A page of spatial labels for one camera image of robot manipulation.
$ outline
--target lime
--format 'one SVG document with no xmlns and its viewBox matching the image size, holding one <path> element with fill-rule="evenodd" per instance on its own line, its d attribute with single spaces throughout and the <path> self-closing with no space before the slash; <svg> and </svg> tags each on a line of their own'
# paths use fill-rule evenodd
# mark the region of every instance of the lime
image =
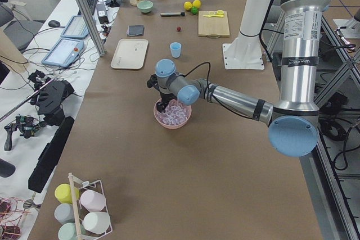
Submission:
<svg viewBox="0 0 360 240">
<path fill-rule="evenodd" d="M 191 8 L 191 13 L 194 14 L 194 15 L 197 15 L 199 9 L 197 7 L 192 7 Z"/>
<path fill-rule="evenodd" d="M 191 10 L 191 8 L 192 8 L 191 2 L 190 2 L 190 1 L 186 1 L 186 2 L 184 3 L 184 9 L 187 10 L 187 11 L 189 11 L 189 10 Z"/>
<path fill-rule="evenodd" d="M 200 0 L 194 0 L 194 1 L 192 2 L 192 6 L 193 6 L 193 7 L 197 7 L 197 9 L 200 9 L 200 7 L 201 7 L 201 1 L 200 1 Z"/>
</svg>

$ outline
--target white table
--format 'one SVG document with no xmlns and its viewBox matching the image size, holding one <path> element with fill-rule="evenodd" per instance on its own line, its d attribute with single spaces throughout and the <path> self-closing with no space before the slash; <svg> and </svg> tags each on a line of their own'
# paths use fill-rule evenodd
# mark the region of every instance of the white table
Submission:
<svg viewBox="0 0 360 240">
<path fill-rule="evenodd" d="M 50 14 L 47 21 L 44 23 L 40 31 L 48 29 L 48 22 L 50 20 L 57 20 L 61 23 L 61 26 L 65 26 L 70 20 L 72 15 L 78 13 L 78 6 L 75 0 L 61 0 L 56 6 L 54 11 Z M 111 21 L 116 16 L 119 8 L 109 8 L 107 11 L 109 18 L 109 25 Z M 98 22 L 97 16 L 94 16 L 97 28 L 99 31 L 102 30 L 100 23 Z M 28 48 L 45 48 L 51 49 L 54 44 L 60 38 L 60 34 L 63 28 L 51 29 L 39 33 L 35 36 L 35 39 L 29 44 Z M 93 70 L 96 68 L 98 53 L 90 37 L 84 40 L 86 49 L 81 55 L 82 63 L 79 66 L 79 62 L 76 62 L 74 67 L 77 69 L 70 69 L 64 72 L 60 72 L 56 67 L 45 68 L 41 65 L 41 60 L 45 57 L 47 51 L 45 50 L 31 50 L 24 53 L 25 58 L 30 60 L 30 65 L 27 67 L 28 73 L 24 72 L 22 74 L 16 74 L 10 72 L 5 78 L 4 82 L 0 85 L 1 88 L 6 89 L 16 89 L 22 87 L 25 82 L 21 78 L 23 77 L 26 81 L 29 74 L 33 73 L 36 69 L 44 72 L 45 74 L 50 74 L 51 77 L 58 79 L 67 80 L 74 88 L 75 95 L 70 95 L 62 103 L 62 108 L 64 110 L 65 116 L 71 116 L 76 118 L 77 113 L 80 109 L 85 91 L 90 83 L 91 77 L 93 75 Z M 0 115 L 4 115 L 10 109 L 19 104 L 24 100 L 28 95 L 32 94 L 33 90 L 28 85 L 18 89 L 18 90 L 5 90 L 0 89 Z M 14 164 L 16 166 L 15 173 L 8 178 L 0 178 L 0 197 L 9 198 L 16 197 L 21 200 L 27 200 L 31 198 L 34 194 L 33 191 L 28 189 L 28 179 L 33 172 L 37 162 L 38 157 L 44 150 L 46 144 L 51 141 L 57 126 L 46 126 L 42 128 L 35 134 L 35 137 L 25 139 L 20 137 L 20 131 L 16 131 L 12 134 L 12 150 L 5 152 L 3 146 L 7 138 L 7 133 L 3 129 L 5 125 L 15 120 L 15 116 L 18 114 L 21 115 L 30 115 L 34 118 L 39 118 L 35 106 L 30 105 L 29 103 L 21 106 L 17 111 L 10 115 L 7 119 L 0 123 L 0 158 Z M 41 194 L 36 194 L 34 198 L 35 203 L 42 203 L 44 196 L 47 191 L 47 185 L 45 186 Z M 23 203 L 18 204 L 18 208 L 23 209 Z M 37 217 L 37 211 L 35 209 L 30 209 L 30 213 L 26 216 L 23 216 L 19 224 L 21 229 L 20 239 L 27 239 L 29 232 L 32 226 L 35 223 Z"/>
</svg>

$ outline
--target pink bowl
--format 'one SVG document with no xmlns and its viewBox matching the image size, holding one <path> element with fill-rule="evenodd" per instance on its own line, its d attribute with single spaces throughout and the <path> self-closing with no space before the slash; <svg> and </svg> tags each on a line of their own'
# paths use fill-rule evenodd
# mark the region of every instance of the pink bowl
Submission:
<svg viewBox="0 0 360 240">
<path fill-rule="evenodd" d="M 184 104 L 183 104 L 184 107 L 186 107 L 186 108 L 188 109 L 188 111 L 187 111 L 187 114 L 186 114 L 186 120 L 185 120 L 183 123 L 178 124 L 178 125 L 167 125 L 167 124 L 164 124 L 163 122 L 161 122 L 161 120 L 158 118 L 158 114 L 157 114 L 158 111 L 157 111 L 157 109 L 156 109 L 156 104 L 157 104 L 159 101 L 161 101 L 161 99 L 159 99 L 159 100 L 155 103 L 155 106 L 154 106 L 154 116 L 155 116 L 155 119 L 160 123 L 161 126 L 167 128 L 167 129 L 178 129 L 178 128 L 181 128 L 182 126 L 184 126 L 184 125 L 188 122 L 188 120 L 189 120 L 189 118 L 190 118 L 190 116 L 191 116 L 191 105 L 184 105 Z"/>
</svg>

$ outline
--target black marker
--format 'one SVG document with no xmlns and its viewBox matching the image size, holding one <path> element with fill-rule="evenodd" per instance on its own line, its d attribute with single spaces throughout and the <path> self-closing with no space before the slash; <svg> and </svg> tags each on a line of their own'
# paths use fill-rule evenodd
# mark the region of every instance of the black marker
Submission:
<svg viewBox="0 0 360 240">
<path fill-rule="evenodd" d="M 185 12 L 161 12 L 161 17 L 185 16 Z"/>
</svg>

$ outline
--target computer mouse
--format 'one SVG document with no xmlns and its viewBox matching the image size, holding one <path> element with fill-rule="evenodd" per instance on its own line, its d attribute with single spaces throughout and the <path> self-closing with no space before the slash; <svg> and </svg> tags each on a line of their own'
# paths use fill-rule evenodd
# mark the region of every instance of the computer mouse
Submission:
<svg viewBox="0 0 360 240">
<path fill-rule="evenodd" d="M 48 25 L 51 27 L 51 28 L 58 28 L 60 26 L 60 22 L 59 21 L 56 21 L 56 20 L 50 20 Z"/>
</svg>

